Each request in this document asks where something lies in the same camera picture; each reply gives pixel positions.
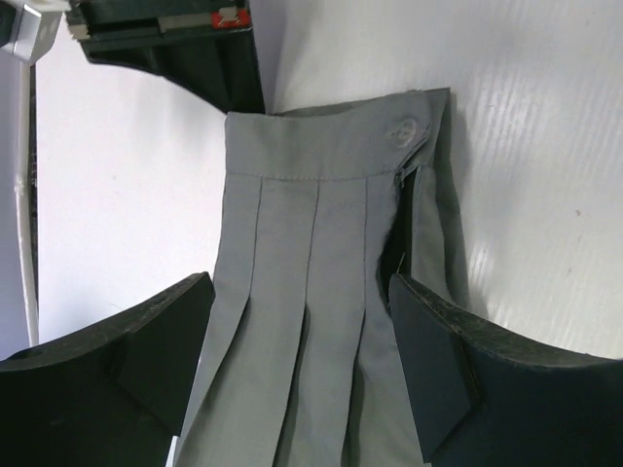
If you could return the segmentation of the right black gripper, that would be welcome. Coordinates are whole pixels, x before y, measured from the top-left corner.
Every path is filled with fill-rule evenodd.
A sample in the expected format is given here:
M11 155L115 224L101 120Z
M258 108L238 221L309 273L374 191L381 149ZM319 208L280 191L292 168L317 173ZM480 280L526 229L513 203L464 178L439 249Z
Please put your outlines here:
M91 64L160 76L224 113L265 110L246 1L72 1L65 18Z

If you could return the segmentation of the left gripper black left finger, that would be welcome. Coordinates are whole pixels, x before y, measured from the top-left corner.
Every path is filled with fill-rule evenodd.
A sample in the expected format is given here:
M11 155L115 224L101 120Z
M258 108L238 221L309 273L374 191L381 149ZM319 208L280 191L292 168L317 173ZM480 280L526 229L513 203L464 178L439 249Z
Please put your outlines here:
M4 466L164 466L186 415L214 289L194 273L1 363Z

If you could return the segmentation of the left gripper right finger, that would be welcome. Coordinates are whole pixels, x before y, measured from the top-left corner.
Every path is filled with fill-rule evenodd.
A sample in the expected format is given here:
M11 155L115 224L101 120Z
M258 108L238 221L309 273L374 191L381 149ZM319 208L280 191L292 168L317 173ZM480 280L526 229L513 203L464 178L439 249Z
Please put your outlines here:
M389 303L426 463L621 464L620 361L528 339L400 274Z

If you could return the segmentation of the grey skirt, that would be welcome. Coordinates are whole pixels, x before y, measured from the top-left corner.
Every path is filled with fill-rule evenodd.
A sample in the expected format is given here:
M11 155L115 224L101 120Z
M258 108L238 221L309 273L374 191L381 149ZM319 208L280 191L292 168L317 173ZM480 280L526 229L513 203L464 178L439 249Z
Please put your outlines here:
M178 466L420 466L388 306L462 300L450 92L231 113L215 300Z

